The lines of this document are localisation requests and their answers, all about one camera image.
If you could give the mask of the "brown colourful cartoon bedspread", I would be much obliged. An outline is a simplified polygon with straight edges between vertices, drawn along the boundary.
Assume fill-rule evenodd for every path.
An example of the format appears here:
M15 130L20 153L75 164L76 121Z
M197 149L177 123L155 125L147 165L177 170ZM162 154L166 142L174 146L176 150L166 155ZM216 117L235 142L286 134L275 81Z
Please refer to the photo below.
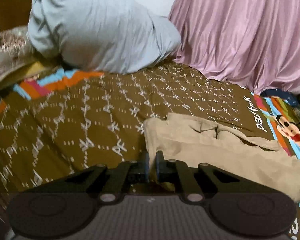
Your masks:
M92 165L110 167L145 150L143 122L168 113L199 116L246 135L276 139L290 157L300 146L281 135L274 114L296 119L282 99L206 79L174 62L131 75L60 68L0 97L0 217L17 191Z

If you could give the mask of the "light grey pillow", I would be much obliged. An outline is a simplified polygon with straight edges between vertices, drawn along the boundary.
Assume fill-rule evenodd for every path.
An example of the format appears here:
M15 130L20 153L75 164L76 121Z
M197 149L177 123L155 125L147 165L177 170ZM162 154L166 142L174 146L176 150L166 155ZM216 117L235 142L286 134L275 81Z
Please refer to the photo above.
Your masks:
M181 43L172 22L135 0L32 0L28 33L43 57L119 74L156 65Z

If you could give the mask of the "dark blue cloth item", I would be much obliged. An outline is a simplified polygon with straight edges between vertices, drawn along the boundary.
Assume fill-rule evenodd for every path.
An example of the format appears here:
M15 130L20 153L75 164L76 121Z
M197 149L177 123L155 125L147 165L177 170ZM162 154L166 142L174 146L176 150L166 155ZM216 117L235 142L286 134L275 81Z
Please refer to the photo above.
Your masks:
M297 98L294 94L290 92L285 92L279 88L275 89L266 89L261 93L261 96L263 97L278 97L281 98L282 100L286 100L289 105L293 107L298 107L299 103L297 101Z

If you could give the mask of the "beige garment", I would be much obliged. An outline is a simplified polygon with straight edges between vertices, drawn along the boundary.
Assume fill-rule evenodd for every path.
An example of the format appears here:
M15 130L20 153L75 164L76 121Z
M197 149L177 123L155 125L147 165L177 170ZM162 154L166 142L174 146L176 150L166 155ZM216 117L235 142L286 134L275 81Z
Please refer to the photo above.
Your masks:
M149 118L143 129L152 177L156 153L162 151L165 159L189 167L208 163L300 202L300 160L288 156L277 140L248 137L214 121L177 113L168 113L166 120Z

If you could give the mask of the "pink satin curtain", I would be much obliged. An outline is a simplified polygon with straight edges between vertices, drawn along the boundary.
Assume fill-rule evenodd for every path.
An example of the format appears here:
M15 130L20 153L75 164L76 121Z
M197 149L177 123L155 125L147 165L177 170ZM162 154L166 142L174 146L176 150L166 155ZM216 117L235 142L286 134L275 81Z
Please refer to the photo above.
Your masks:
M300 0L175 0L177 62L260 94L300 93Z

